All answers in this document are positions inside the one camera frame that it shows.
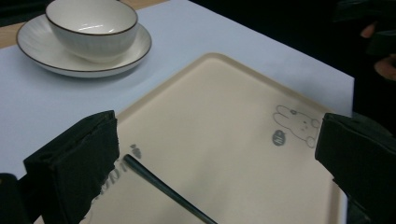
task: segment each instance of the printed logo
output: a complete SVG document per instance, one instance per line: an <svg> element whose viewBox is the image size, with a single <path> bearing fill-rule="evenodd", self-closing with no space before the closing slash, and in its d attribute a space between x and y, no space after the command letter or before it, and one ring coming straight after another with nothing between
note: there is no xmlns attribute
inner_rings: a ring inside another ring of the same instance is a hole
<svg viewBox="0 0 396 224"><path fill-rule="evenodd" d="M138 159L142 159L142 152L135 144L131 145L130 148L132 149L132 154L134 154L134 156Z"/></svg>
<svg viewBox="0 0 396 224"><path fill-rule="evenodd" d="M294 136L305 141L309 147L315 147L320 126L317 119L311 119L306 114L283 105L276 107L273 117L277 124L290 130Z"/></svg>
<svg viewBox="0 0 396 224"><path fill-rule="evenodd" d="M273 143L277 146L283 146L285 145L286 142L286 135L284 132L280 130L276 130L275 133L273 134Z"/></svg>

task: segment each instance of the white plate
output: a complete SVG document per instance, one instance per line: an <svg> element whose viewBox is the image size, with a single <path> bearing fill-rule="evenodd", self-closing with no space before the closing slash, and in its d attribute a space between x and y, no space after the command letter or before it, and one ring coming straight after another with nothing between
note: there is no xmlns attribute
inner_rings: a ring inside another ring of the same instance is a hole
<svg viewBox="0 0 396 224"><path fill-rule="evenodd" d="M151 48L151 36L141 24L128 51L111 63L91 63L63 47L50 29L45 15L26 22L18 31L20 49L40 66L70 77L108 77L137 66Z"/></svg>

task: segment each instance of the table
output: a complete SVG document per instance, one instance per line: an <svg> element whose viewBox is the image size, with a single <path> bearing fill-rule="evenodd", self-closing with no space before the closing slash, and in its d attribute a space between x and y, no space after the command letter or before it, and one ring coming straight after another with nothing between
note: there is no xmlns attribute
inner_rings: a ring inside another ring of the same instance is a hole
<svg viewBox="0 0 396 224"><path fill-rule="evenodd" d="M153 46L136 69L118 76L59 76L9 42L0 49L1 172L22 177L23 159L78 120L109 109L120 113L208 52L226 54L337 114L351 115L353 77L190 1L159 2L143 7L134 1L143 7L139 20Z"/></svg>

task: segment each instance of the chopstick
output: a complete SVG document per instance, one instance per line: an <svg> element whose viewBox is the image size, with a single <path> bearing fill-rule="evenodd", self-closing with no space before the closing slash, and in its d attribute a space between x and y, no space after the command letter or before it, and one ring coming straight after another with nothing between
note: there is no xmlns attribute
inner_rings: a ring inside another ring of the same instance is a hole
<svg viewBox="0 0 396 224"><path fill-rule="evenodd" d="M215 222L212 218L207 216L205 213L203 213L201 210L195 207L192 203L184 199L180 194L178 194L176 191L174 191L165 183L163 183L160 178L158 178L155 174L153 174L150 170L148 170L137 159L135 159L129 154L126 154L123 157L123 159L133 171L135 171L140 176L145 178L150 184L152 184L154 187L156 187L157 189L168 195L171 199L173 199L175 202L183 206L185 209L187 209L189 212L194 214L196 217L200 218L204 223L217 224L217 222Z"/></svg>

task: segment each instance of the plastic tray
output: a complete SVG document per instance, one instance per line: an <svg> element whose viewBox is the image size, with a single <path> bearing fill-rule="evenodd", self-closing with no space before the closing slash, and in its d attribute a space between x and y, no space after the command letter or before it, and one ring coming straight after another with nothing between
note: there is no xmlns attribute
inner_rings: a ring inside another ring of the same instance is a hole
<svg viewBox="0 0 396 224"><path fill-rule="evenodd" d="M337 223L341 190L315 160L330 109L208 53L118 114L133 155L218 223ZM121 160L82 223L201 223Z"/></svg>

